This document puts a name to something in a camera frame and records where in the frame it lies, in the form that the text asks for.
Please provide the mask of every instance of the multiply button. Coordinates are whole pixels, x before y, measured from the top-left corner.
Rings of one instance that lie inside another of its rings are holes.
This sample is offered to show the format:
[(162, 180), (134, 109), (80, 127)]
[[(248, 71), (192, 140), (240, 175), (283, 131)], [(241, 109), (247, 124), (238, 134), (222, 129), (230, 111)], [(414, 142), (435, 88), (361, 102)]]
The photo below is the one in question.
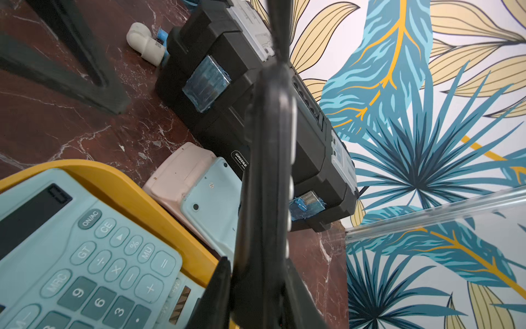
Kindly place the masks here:
[(151, 261), (150, 267), (162, 276), (169, 276), (174, 270), (175, 259), (164, 251), (160, 251)]
[(112, 282), (117, 280), (121, 272), (126, 267), (126, 261), (123, 258), (119, 258), (113, 262), (113, 264), (108, 268), (106, 274), (104, 274), (104, 279), (107, 282)]
[(146, 274), (140, 278), (135, 287), (135, 295), (148, 303), (154, 303), (159, 299), (163, 291), (164, 284), (153, 275)]
[(96, 248), (96, 244), (93, 241), (84, 242), (75, 253), (69, 259), (73, 265), (81, 265), (89, 256), (93, 253)]
[(104, 266), (109, 262), (112, 253), (109, 250), (103, 250), (95, 256), (92, 262), (88, 265), (88, 272), (96, 274), (102, 271)]
[(105, 237), (106, 235), (109, 234), (111, 230), (113, 230), (113, 228), (115, 227), (115, 224), (117, 224), (115, 219), (113, 218), (105, 219), (102, 222), (102, 224), (100, 224), (99, 227), (97, 227), (97, 229), (95, 230), (95, 236), (98, 237), (99, 239)]
[(128, 234), (130, 234), (130, 230), (127, 227), (121, 227), (115, 232), (115, 234), (112, 236), (112, 238), (109, 240), (109, 244), (112, 247), (118, 247), (122, 245), (124, 240), (128, 237)]
[(83, 230), (87, 230), (88, 228), (91, 228), (95, 223), (97, 223), (101, 216), (102, 211), (100, 211), (99, 209), (91, 209), (78, 220), (78, 227), (80, 227)]
[(38, 305), (27, 305), (9, 322), (5, 329), (27, 329), (40, 313)]
[(137, 249), (139, 249), (142, 243), (143, 237), (140, 235), (135, 235), (131, 238), (126, 247), (124, 247), (124, 253), (128, 256), (135, 254), (135, 252), (137, 251)]
[(148, 259), (150, 259), (150, 256), (154, 253), (154, 250), (155, 246), (151, 243), (147, 243), (137, 256), (139, 263), (142, 264), (148, 262)]
[(40, 290), (40, 296), (43, 298), (50, 298), (55, 296), (60, 289), (64, 287), (64, 285), (69, 281), (71, 278), (71, 271), (68, 269), (63, 269), (58, 271), (57, 273), (53, 274), (53, 276), (46, 282), (46, 284), (42, 287)]

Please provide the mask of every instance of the calculator button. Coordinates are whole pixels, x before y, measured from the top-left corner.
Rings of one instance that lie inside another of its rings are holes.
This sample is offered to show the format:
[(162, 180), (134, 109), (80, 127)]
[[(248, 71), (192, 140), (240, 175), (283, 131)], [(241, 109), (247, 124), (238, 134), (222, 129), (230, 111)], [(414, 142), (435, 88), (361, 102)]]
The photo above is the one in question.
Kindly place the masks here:
[(57, 304), (72, 311), (76, 311), (82, 306), (86, 299), (88, 299), (88, 296), (96, 286), (97, 284), (95, 282), (80, 276), (58, 300)]
[(89, 258), (96, 247), (97, 245), (93, 241), (84, 242), (69, 260), (73, 265), (81, 265)]
[(66, 285), (71, 278), (71, 271), (63, 269), (53, 274), (53, 276), (46, 282), (46, 284), (40, 289), (40, 296), (43, 298), (50, 298), (55, 296), (60, 289)]
[(146, 274), (140, 278), (135, 287), (135, 295), (148, 303), (154, 303), (163, 292), (163, 282), (153, 275)]
[(137, 256), (137, 260), (139, 263), (146, 263), (148, 262), (148, 259), (150, 259), (151, 255), (154, 253), (155, 246), (151, 243), (147, 243), (144, 245), (143, 249), (140, 251), (139, 255)]
[(40, 321), (35, 329), (64, 329), (69, 323), (69, 320), (71, 320), (69, 316), (65, 316), (64, 314), (60, 314), (58, 312), (49, 312), (42, 319), (42, 321)]
[(97, 292), (93, 295), (92, 299), (84, 306), (82, 315), (86, 315), (93, 320), (100, 319), (104, 312), (108, 309), (113, 299), (117, 296), (116, 293), (110, 289), (100, 287)]
[(123, 258), (119, 258), (116, 261), (113, 262), (113, 264), (108, 268), (106, 271), (106, 274), (104, 274), (104, 279), (107, 282), (112, 282), (117, 280), (119, 275), (124, 270), (124, 267), (126, 267), (126, 261)]
[(124, 290), (130, 289), (133, 286), (135, 280), (137, 280), (139, 273), (140, 270), (137, 266), (130, 267), (123, 276), (123, 279), (120, 280), (120, 287)]
[(109, 250), (103, 250), (95, 256), (92, 262), (88, 265), (88, 272), (91, 274), (99, 273), (104, 266), (109, 262), (112, 253)]
[(93, 326), (90, 326), (89, 324), (85, 324), (84, 322), (75, 321), (71, 323), (71, 326), (69, 326), (69, 329), (93, 329)]
[(78, 220), (78, 227), (83, 230), (87, 230), (97, 223), (101, 216), (102, 211), (99, 209), (91, 209)]
[(97, 227), (97, 229), (95, 230), (95, 236), (98, 237), (99, 239), (106, 237), (106, 235), (108, 235), (109, 232), (113, 230), (116, 224), (117, 222), (113, 218), (105, 219), (102, 222), (102, 224), (100, 224), (99, 227)]
[(124, 320), (126, 320), (128, 314), (132, 311), (133, 305), (134, 302), (128, 298), (119, 296), (102, 323), (112, 328), (119, 329), (124, 324)]
[(143, 329), (146, 321), (150, 317), (151, 311), (142, 305), (135, 306), (124, 329)]
[(143, 237), (136, 235), (131, 238), (126, 247), (124, 247), (124, 253), (126, 255), (133, 255), (139, 249), (140, 245), (143, 243)]
[(161, 312), (159, 313), (159, 316), (157, 317), (157, 320), (155, 320), (155, 323), (161, 323), (163, 321), (164, 316), (168, 313), (169, 309), (170, 309), (170, 301), (165, 301), (164, 305), (161, 308)]
[(5, 329), (27, 329), (39, 314), (40, 307), (38, 305), (27, 305), (18, 311), (11, 322), (5, 326)]
[(124, 240), (128, 237), (128, 234), (130, 234), (130, 230), (127, 227), (121, 227), (115, 232), (115, 234), (112, 236), (112, 238), (109, 240), (109, 244), (112, 247), (118, 247), (122, 245)]
[(151, 261), (150, 267), (160, 275), (168, 276), (174, 270), (175, 259), (164, 251), (160, 251)]
[(173, 287), (170, 290), (170, 293), (168, 294), (168, 297), (172, 298), (177, 293), (177, 290), (179, 290), (179, 287), (181, 286), (181, 279), (177, 278), (175, 279), (175, 283)]

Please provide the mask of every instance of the calculator display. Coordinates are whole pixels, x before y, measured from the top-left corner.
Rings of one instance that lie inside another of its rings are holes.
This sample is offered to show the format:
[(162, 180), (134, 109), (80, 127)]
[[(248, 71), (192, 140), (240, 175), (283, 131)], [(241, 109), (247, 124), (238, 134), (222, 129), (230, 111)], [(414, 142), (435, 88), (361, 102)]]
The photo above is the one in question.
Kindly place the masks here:
[(0, 260), (71, 200), (58, 185), (51, 184), (0, 220)]

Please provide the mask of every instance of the light blue plastic case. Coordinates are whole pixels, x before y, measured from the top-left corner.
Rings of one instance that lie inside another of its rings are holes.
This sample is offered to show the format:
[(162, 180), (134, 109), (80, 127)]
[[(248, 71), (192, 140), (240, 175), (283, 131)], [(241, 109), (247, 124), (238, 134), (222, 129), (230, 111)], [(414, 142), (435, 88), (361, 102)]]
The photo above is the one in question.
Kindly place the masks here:
[(184, 329), (194, 314), (205, 289), (179, 273), (154, 329)]
[(150, 329), (181, 264), (60, 169), (0, 194), (0, 329)]
[(181, 204), (181, 211), (221, 256), (233, 262), (241, 180), (218, 157)]

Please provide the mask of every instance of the black toolbox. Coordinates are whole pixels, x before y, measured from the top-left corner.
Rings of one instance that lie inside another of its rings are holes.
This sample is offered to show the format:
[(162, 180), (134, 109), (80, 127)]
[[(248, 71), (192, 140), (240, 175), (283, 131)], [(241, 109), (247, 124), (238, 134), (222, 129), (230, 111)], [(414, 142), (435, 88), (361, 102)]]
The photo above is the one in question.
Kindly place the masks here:
[[(170, 31), (170, 57), (155, 89), (202, 146), (225, 158), (241, 178), (250, 159), (244, 137), (245, 109), (257, 75), (275, 58), (261, 60), (227, 11), (228, 6), (220, 1), (202, 1), (183, 27)], [(227, 72), (231, 83), (208, 111), (200, 113), (181, 89), (207, 55)], [(292, 66), (290, 71), (298, 104), (296, 161), (292, 166), (294, 196), (312, 190), (327, 203), (326, 210), (317, 215), (293, 221), (292, 231), (312, 228), (322, 232), (330, 228), (331, 222), (355, 211), (358, 190), (354, 163)], [(335, 161), (349, 164), (345, 174)]]

